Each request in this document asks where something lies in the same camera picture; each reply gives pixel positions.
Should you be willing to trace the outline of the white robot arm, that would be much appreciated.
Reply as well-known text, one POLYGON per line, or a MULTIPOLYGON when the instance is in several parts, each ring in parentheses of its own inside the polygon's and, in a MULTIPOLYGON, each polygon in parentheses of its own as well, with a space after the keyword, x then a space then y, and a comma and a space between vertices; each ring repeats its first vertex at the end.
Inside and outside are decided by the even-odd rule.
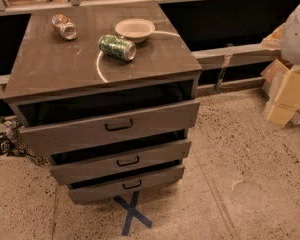
POLYGON ((300 65, 300 4, 287 18, 281 38, 281 56, 300 65))

